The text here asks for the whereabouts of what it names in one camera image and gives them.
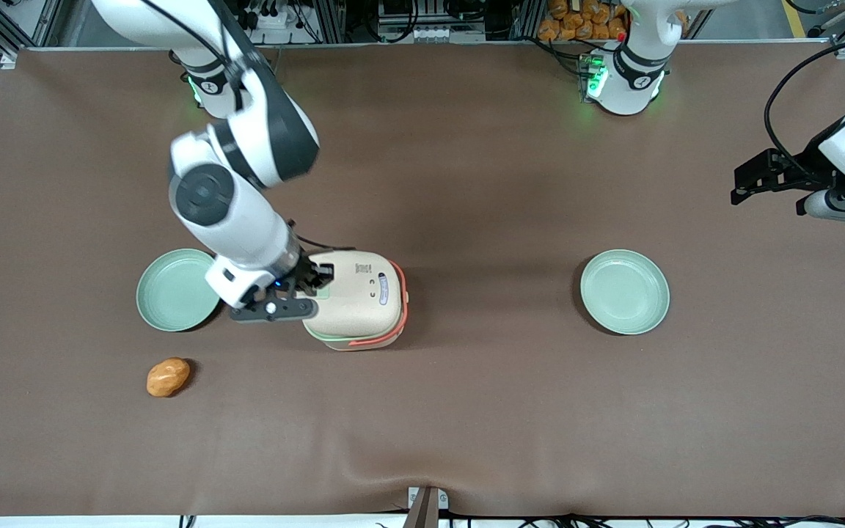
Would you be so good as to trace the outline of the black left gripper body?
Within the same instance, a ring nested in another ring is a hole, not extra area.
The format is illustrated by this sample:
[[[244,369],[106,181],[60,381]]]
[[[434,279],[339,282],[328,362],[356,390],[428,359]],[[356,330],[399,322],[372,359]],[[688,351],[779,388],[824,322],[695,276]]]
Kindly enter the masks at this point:
[[[826,190],[835,194],[841,201],[845,200],[845,174],[826,158],[819,150],[819,145],[842,126],[842,121],[831,123],[821,133],[812,137],[804,150],[795,156],[797,163],[807,172],[807,176],[802,178],[807,187],[813,191]]]

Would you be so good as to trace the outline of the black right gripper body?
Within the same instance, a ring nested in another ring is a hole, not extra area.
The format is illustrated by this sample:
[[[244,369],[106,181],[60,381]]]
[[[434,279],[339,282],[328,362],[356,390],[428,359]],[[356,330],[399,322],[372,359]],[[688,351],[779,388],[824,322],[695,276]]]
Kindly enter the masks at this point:
[[[312,277],[311,258],[308,253],[299,254],[299,259],[285,275],[273,277],[271,281],[264,279],[257,280],[254,285],[248,288],[244,294],[244,308],[251,309],[252,305],[262,303],[265,298],[271,296],[275,291],[284,292],[294,296],[298,292],[298,279],[301,277]]]

